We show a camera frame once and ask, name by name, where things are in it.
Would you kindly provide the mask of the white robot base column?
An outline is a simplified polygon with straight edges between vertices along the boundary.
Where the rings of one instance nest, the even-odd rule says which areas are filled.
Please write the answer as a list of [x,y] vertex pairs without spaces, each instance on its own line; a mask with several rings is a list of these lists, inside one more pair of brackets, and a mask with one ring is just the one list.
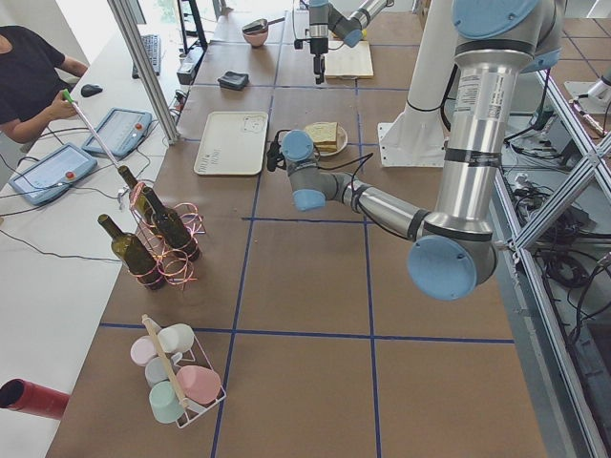
[[445,132],[441,104],[454,66],[457,32],[452,2],[430,4],[405,108],[391,123],[378,125],[385,167],[441,167]]

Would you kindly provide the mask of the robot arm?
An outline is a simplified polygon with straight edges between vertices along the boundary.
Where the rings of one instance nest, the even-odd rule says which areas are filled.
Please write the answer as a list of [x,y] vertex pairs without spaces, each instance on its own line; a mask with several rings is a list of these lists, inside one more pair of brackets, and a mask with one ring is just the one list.
[[294,39],[293,45],[300,50],[304,43],[313,56],[315,83],[325,82],[325,55],[329,52],[328,34],[334,33],[344,45],[354,48],[364,37],[364,30],[372,19],[385,8],[394,5],[391,0],[365,1],[349,17],[340,13],[329,1],[315,0],[308,4],[308,28],[305,37]]
[[335,200],[412,247],[407,266],[425,294],[453,301],[495,271],[488,206],[521,73],[556,64],[564,8],[559,1],[456,1],[454,61],[459,69],[442,180],[433,210],[418,208],[348,173],[323,172],[312,139],[293,130],[269,159],[283,168],[300,211]]

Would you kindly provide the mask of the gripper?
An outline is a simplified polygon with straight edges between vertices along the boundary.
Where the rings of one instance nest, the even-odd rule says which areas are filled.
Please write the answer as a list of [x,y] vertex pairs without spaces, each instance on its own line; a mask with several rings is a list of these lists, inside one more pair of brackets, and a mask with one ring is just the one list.
[[275,172],[277,169],[286,170],[286,162],[284,154],[281,152],[281,141],[280,136],[284,133],[289,133],[289,129],[281,129],[275,135],[271,141],[266,156],[266,169],[268,172]]
[[328,52],[328,9],[309,10],[309,28],[307,38],[296,38],[294,48],[300,50],[305,42],[309,43],[310,53],[313,54],[313,71],[315,84],[325,82],[325,56]]

